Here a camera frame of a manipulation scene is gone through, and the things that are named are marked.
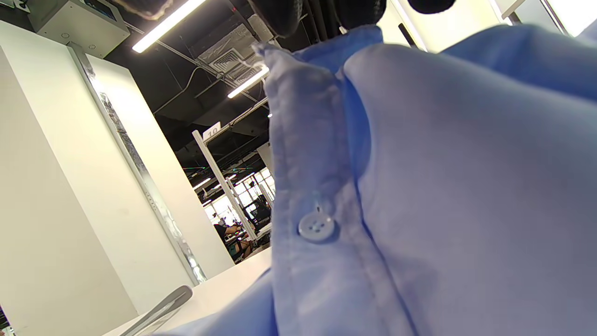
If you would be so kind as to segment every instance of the fluorescent light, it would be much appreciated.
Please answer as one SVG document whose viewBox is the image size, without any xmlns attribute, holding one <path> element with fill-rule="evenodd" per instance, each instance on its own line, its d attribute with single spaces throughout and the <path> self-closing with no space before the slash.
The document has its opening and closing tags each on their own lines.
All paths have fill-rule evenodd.
<svg viewBox="0 0 597 336">
<path fill-rule="evenodd" d="M 205 0 L 188 0 L 184 5 L 180 6 L 174 13 L 170 14 L 164 21 L 153 28 L 152 31 L 145 34 L 141 41 L 133 47 L 133 50 L 142 53 L 149 48 L 160 37 L 164 36 L 170 29 L 174 28 L 185 17 L 192 13 L 197 7 L 203 4 Z"/>
<path fill-rule="evenodd" d="M 234 98 L 237 94 L 250 88 L 253 84 L 255 84 L 258 80 L 260 80 L 268 72 L 269 72 L 269 68 L 267 66 L 264 66 L 260 72 L 256 73 L 253 77 L 249 78 L 246 82 L 242 83 L 241 86 L 234 89 L 233 92 L 230 92 L 228 94 L 228 98 Z"/>
<path fill-rule="evenodd" d="M 211 180 L 211 179 L 206 179 L 205 181 L 201 182 L 200 184 L 198 184 L 198 185 L 195 185 L 195 186 L 193 187 L 193 190 L 197 190 L 197 189 L 199 189 L 199 188 L 200 188 L 200 187 L 201 187 L 203 184 L 206 184 L 206 183 L 207 183 L 207 182 L 209 182 L 210 180 Z"/>
</svg>

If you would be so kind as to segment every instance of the white button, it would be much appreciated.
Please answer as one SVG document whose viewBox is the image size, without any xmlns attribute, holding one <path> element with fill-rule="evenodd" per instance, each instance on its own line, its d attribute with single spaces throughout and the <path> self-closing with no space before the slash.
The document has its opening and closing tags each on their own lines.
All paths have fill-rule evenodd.
<svg viewBox="0 0 597 336">
<path fill-rule="evenodd" d="M 312 212 L 300 220 L 298 228 L 302 238 L 312 243 L 320 243 L 334 234 L 336 222 L 325 213 Z"/>
</svg>

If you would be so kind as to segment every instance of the shirt placket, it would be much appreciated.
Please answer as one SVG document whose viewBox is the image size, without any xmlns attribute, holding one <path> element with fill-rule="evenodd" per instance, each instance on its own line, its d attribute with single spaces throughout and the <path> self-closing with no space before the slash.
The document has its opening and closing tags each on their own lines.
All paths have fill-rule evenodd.
<svg viewBox="0 0 597 336">
<path fill-rule="evenodd" d="M 281 335 L 412 334 L 368 236 L 350 168 L 342 79 L 266 50 L 275 160 L 273 272 Z"/>
</svg>

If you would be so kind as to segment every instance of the light blue shirt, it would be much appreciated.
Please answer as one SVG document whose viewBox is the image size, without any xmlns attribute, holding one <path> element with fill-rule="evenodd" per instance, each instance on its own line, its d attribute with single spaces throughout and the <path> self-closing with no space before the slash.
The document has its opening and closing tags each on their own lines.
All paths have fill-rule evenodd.
<svg viewBox="0 0 597 336">
<path fill-rule="evenodd" d="M 596 335 L 597 49 L 380 42 L 260 47 L 272 268 L 171 335 Z"/>
<path fill-rule="evenodd" d="M 597 20 L 591 23 L 578 37 L 597 42 Z"/>
</svg>

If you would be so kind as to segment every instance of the white wall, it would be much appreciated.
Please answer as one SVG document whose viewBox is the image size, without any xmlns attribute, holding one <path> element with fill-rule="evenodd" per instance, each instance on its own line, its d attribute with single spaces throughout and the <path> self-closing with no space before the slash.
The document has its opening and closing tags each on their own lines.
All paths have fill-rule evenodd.
<svg viewBox="0 0 597 336">
<path fill-rule="evenodd" d="M 578 36 L 597 20 L 596 0 L 549 0 L 549 3 L 572 36 Z"/>
<path fill-rule="evenodd" d="M 383 32 L 383 41 L 385 43 L 408 45 L 407 39 L 404 38 L 400 28 L 398 28 L 398 25 L 401 23 L 403 23 L 402 17 L 400 17 L 396 7 L 391 2 L 388 2 L 386 12 L 383 13 L 383 16 L 377 23 L 377 26 Z"/>
<path fill-rule="evenodd" d="M 101 335 L 137 312 L 5 52 L 0 50 L 0 236 L 6 238 L 0 264 L 10 276 L 0 285 L 2 309 L 19 336 Z"/>
<path fill-rule="evenodd" d="M 91 64 L 207 278 L 234 266 L 128 69 L 94 57 Z"/>
<path fill-rule="evenodd" d="M 0 46 L 42 132 L 40 139 L 49 146 L 74 194 L 73 206 L 85 216 L 85 222 L 70 224 L 85 223 L 93 229 L 129 304 L 141 313 L 176 287 L 190 285 L 189 276 L 101 118 L 68 49 L 4 22 L 0 22 Z M 130 73 L 104 60 L 92 59 L 92 63 L 200 267 L 207 277 L 213 277 L 233 266 Z M 10 97 L 6 96 L 2 104 L 6 105 Z M 7 146 L 19 144 L 8 141 L 12 135 L 6 136 Z M 32 164 L 36 170 L 45 169 L 34 155 L 27 161 L 24 157 L 15 160 L 23 160 L 17 161 L 21 165 Z M 8 197 L 3 191 L 0 194 Z M 39 200 L 14 201 L 23 203 L 30 212 L 43 208 Z M 37 245 L 29 248 L 44 254 Z M 62 279 L 65 286 L 69 279 Z"/>
<path fill-rule="evenodd" d="M 399 11 L 409 31 L 416 30 L 426 48 L 442 51 L 468 36 L 500 23 L 488 0 L 458 0 L 447 11 L 420 14 L 408 0 L 389 0 Z"/>
</svg>

